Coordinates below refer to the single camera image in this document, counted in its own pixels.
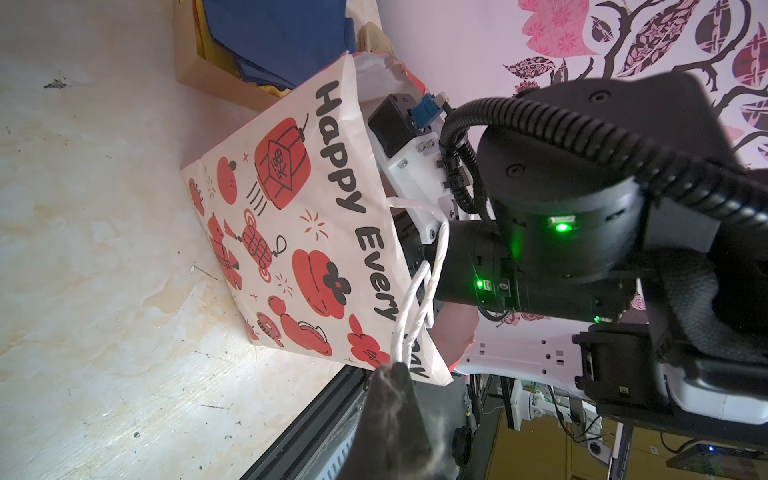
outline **cardboard box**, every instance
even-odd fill
[[[279,100],[198,54],[194,0],[174,0],[174,57],[176,79],[192,88],[258,112]]]

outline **wall mural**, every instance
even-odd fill
[[[522,34],[537,55],[503,66],[517,92],[575,78],[690,72],[742,164],[768,168],[768,35],[753,11],[761,1],[518,0],[522,14],[532,12]],[[586,67],[576,60],[584,56]]]

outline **pink wall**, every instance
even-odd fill
[[[454,106],[566,69],[632,81],[677,66],[705,85],[742,163],[768,168],[764,0],[383,0],[379,13],[400,59]]]

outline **gift bag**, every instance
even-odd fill
[[[422,89],[388,55],[344,55],[182,170],[254,344],[390,362],[411,277],[360,103]],[[428,333],[410,360],[413,379],[451,381]]]

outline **blue connector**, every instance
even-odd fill
[[[440,115],[442,109],[435,103],[435,95],[426,94],[411,110],[411,117],[420,130],[424,130]]]

